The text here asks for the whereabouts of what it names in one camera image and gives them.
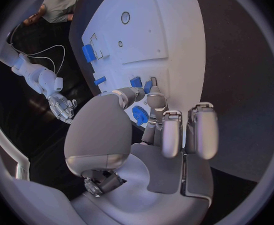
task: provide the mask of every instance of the cable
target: cable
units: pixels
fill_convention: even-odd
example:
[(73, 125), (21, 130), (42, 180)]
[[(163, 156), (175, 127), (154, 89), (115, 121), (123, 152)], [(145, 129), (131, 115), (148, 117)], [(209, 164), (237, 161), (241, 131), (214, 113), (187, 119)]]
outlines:
[(24, 55), (27, 56), (27, 57), (36, 58), (36, 59), (49, 59), (49, 60), (52, 62), (52, 64), (53, 64), (54, 73), (56, 72), (55, 63), (54, 63), (49, 57), (46, 57), (46, 56), (32, 56), (32, 55), (40, 54), (40, 53), (45, 52), (45, 51), (47, 51), (47, 50), (49, 50), (49, 49), (52, 49), (52, 48), (54, 48), (54, 47), (62, 47), (62, 48), (63, 48), (63, 50), (64, 50), (64, 55), (63, 55), (63, 59), (62, 59), (60, 68), (59, 68), (58, 72), (56, 73), (56, 75), (57, 75), (57, 74), (59, 73), (59, 71), (61, 70), (61, 68), (62, 68), (62, 66), (63, 66), (63, 63), (64, 63), (64, 59), (65, 59), (65, 55), (66, 55), (65, 47), (64, 47), (63, 45), (58, 44), (58, 45), (51, 46), (51, 47), (49, 47), (49, 48), (47, 48), (47, 49), (45, 49), (45, 50), (43, 50), (43, 51), (40, 51), (40, 52), (36, 52), (36, 53), (33, 53), (33, 54), (26, 54), (25, 52), (16, 49), (16, 48), (14, 47), (14, 45), (13, 45), (13, 36), (14, 36), (16, 30), (18, 29), (18, 27), (19, 27), (20, 25), (21, 25), (21, 24), (19, 24), (18, 26), (16, 26), (16, 28), (14, 29), (14, 31), (13, 31), (13, 33), (12, 33), (12, 35), (11, 35), (11, 38), (10, 38), (11, 46), (12, 46), (17, 52), (22, 53), (22, 54), (24, 54)]

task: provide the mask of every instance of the person's hand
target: person's hand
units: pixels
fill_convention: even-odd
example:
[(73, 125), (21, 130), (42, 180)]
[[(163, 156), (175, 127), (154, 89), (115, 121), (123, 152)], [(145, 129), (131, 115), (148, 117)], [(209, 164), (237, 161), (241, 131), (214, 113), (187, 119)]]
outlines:
[(73, 19), (73, 13), (72, 14), (68, 14), (68, 21), (72, 21)]

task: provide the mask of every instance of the gray shirt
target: gray shirt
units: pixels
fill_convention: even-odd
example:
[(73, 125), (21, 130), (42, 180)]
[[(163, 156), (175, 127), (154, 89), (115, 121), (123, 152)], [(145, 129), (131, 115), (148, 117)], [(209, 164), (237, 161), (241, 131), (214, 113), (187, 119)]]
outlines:
[(78, 0), (44, 0), (46, 13), (43, 18), (50, 23), (66, 22), (73, 14)]

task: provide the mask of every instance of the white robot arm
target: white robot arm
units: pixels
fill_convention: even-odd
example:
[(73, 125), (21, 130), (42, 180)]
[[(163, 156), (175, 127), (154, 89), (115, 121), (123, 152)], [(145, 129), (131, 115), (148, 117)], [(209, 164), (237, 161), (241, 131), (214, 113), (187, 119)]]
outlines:
[(63, 89), (63, 79), (40, 64), (32, 64), (22, 53), (17, 53), (7, 42), (0, 54), (0, 61), (23, 76), (27, 84), (39, 94), (44, 94), (49, 101), (53, 114), (61, 121), (71, 124), (76, 100), (67, 100), (59, 92)]

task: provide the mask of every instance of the hole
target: hole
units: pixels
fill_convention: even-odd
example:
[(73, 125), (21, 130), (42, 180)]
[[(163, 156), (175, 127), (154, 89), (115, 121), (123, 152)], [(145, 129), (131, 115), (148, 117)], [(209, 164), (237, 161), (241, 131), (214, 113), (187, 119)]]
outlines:
[(121, 22), (123, 24), (128, 24), (129, 20), (130, 20), (129, 13), (127, 11), (125, 11), (124, 13), (122, 13), (122, 15), (121, 15)]

